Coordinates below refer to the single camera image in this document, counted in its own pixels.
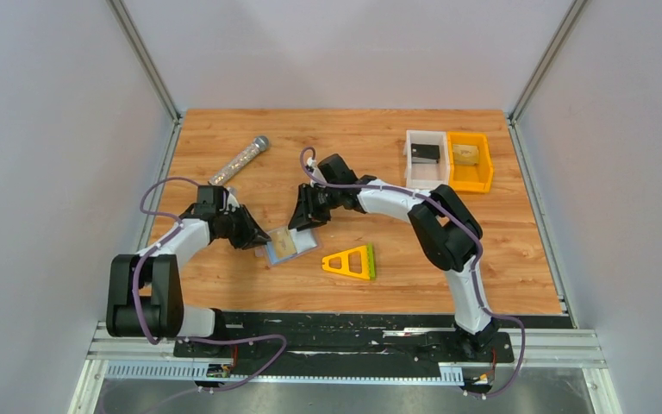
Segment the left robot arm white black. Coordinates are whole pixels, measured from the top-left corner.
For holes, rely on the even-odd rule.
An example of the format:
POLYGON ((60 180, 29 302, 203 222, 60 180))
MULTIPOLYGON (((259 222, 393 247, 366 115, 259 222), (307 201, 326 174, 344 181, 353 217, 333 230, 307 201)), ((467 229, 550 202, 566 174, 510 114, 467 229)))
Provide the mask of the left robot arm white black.
POLYGON ((216 239, 239 250, 271 240, 248 208, 219 185, 199 186, 196 201, 174 220, 152 245, 112 260, 105 321, 111 336, 144 337, 151 343, 214 336, 222 313, 185 304, 181 268, 216 239))

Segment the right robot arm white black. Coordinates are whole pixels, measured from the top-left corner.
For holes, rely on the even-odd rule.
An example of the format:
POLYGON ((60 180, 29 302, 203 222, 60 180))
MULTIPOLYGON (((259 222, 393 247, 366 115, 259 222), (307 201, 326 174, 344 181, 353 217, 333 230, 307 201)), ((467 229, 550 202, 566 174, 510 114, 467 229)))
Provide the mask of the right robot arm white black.
POLYGON ((454 326, 467 354, 488 349, 499 329, 478 276, 483 230, 449 185, 432 191, 357 176, 338 154, 322 161, 300 158, 309 183, 298 187, 288 227, 298 231, 325 225, 337 208, 395 218, 411 225, 426 258, 447 280, 455 306, 454 326))

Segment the pink leather card holder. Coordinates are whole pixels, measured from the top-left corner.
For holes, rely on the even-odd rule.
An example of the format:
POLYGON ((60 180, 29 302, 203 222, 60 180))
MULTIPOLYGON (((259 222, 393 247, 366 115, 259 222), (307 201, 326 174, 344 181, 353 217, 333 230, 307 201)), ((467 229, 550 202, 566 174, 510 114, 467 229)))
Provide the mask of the pink leather card holder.
POLYGON ((254 249, 256 257, 265 259, 272 267, 309 253, 319 246, 313 229, 297 230, 287 227, 268 232, 271 240, 254 249))

